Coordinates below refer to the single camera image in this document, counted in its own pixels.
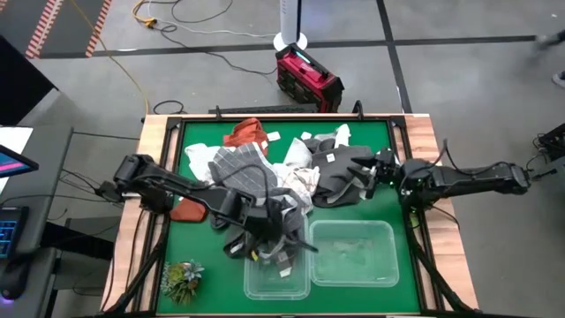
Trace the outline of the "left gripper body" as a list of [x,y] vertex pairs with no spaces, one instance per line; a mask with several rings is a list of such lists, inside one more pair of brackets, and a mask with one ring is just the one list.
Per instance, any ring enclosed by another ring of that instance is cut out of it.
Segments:
[[283,239],[282,205],[267,201],[261,207],[244,208],[245,251],[257,253],[261,245],[279,244]]

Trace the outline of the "dark gray plain towel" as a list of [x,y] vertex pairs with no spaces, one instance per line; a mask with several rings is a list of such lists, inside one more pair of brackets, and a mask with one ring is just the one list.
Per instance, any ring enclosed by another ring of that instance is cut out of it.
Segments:
[[319,168],[320,178],[313,195],[313,205],[318,208],[334,208],[358,204],[361,201],[360,181],[350,172],[361,165],[353,157],[372,154],[368,146],[344,146],[335,148],[335,139],[309,139],[305,145],[312,154],[312,167]]

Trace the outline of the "wide clear plastic bin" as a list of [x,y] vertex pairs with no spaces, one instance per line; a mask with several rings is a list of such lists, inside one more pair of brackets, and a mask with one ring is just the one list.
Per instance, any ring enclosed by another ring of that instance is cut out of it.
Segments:
[[318,220],[310,225],[311,279],[318,286],[389,288],[400,278],[393,228],[384,221]]

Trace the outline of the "narrow clear plastic bin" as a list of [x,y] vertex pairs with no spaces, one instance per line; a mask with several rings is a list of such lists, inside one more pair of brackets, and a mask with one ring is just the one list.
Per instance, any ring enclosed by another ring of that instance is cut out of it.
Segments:
[[309,252],[285,245],[270,258],[245,260],[244,292],[252,300],[301,300],[311,289]]

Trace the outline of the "dark gray checked towel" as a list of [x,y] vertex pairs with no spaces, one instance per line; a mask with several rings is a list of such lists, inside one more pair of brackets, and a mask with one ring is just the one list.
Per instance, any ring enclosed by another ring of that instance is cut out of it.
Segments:
[[278,185],[274,163],[267,160],[256,143],[244,144],[234,151],[221,149],[208,167],[215,183],[254,196],[260,207],[267,201],[279,201],[285,227],[293,231],[302,228],[303,202],[293,190]]

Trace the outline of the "orange towel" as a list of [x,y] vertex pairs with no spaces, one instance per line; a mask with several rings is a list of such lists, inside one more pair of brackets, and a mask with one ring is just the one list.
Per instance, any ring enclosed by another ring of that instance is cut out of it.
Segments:
[[225,147],[239,147],[248,143],[256,143],[262,154],[267,155],[268,136],[256,117],[247,118],[235,125],[231,134],[224,135],[222,139]]
[[170,212],[169,216],[173,221],[201,223],[207,217],[206,208],[189,199],[182,199]]

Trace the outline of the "green table mat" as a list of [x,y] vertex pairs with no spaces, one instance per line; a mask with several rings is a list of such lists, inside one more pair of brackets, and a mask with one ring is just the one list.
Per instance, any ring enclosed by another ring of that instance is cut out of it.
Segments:
[[[279,132],[280,139],[271,142],[267,159],[281,163],[294,137],[303,132],[331,133],[343,122],[283,121],[266,122],[268,132]],[[368,146],[372,152],[391,146],[389,125],[385,121],[350,121],[350,144]],[[221,145],[235,122],[189,122],[184,125],[179,152],[196,143]],[[244,292],[245,263],[231,259],[222,250],[224,233],[203,223],[172,222],[169,227],[165,260],[169,263],[195,260],[205,268],[196,296],[187,306],[177,306],[163,296],[157,302],[157,314],[415,314],[419,311],[417,279],[412,268],[410,250],[396,191],[385,185],[371,200],[341,208],[314,208],[310,221],[381,220],[391,225],[395,235],[399,281],[395,286],[330,287],[311,285],[309,295],[301,300],[252,300]]]

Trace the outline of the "small succulent plant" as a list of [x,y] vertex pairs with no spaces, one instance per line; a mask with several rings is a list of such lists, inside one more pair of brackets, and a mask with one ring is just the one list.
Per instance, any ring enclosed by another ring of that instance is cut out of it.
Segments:
[[161,292],[176,305],[188,305],[196,296],[205,268],[198,262],[165,262],[160,283]]

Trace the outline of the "red and black toolbox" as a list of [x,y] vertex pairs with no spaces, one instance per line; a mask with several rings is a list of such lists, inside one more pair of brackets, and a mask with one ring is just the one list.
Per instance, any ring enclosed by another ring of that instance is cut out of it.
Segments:
[[292,43],[275,54],[276,82],[294,101],[315,104],[320,113],[335,113],[342,101],[342,80]]

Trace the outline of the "white tower fan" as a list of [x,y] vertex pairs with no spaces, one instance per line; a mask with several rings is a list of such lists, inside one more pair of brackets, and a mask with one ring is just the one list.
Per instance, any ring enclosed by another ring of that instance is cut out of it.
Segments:
[[274,47],[281,51],[292,43],[300,49],[307,46],[307,38],[301,32],[302,0],[280,0],[280,32],[273,40]]

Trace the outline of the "gray desk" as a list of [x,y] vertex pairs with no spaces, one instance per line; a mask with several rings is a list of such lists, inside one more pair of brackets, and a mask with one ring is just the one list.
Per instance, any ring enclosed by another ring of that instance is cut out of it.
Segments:
[[37,162],[39,169],[10,177],[0,193],[0,205],[29,207],[17,252],[34,254],[24,293],[14,301],[0,298],[0,318],[43,317],[57,250],[40,243],[71,137],[70,126],[36,126],[22,155]]

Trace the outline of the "backlit computer keyboard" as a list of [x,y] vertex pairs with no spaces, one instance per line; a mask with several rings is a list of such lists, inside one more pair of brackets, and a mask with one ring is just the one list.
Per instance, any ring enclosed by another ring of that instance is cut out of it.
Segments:
[[28,212],[29,207],[0,207],[0,259],[14,255]]

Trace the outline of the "black computer mouse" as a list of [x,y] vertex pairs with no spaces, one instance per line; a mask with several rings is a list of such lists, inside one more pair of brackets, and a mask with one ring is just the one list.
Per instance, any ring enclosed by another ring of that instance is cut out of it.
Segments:
[[8,261],[0,273],[0,296],[8,300],[19,298],[26,289],[28,271],[27,261]]

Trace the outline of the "tilted computer monitor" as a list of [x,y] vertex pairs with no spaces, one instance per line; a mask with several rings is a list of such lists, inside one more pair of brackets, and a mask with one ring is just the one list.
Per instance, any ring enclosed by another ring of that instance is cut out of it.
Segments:
[[0,178],[8,178],[39,170],[39,164],[0,145]]

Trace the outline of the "large black panel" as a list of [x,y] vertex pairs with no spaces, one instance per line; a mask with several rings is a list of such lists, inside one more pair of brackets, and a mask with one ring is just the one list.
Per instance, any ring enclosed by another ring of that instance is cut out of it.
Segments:
[[0,35],[0,125],[18,124],[57,87]]

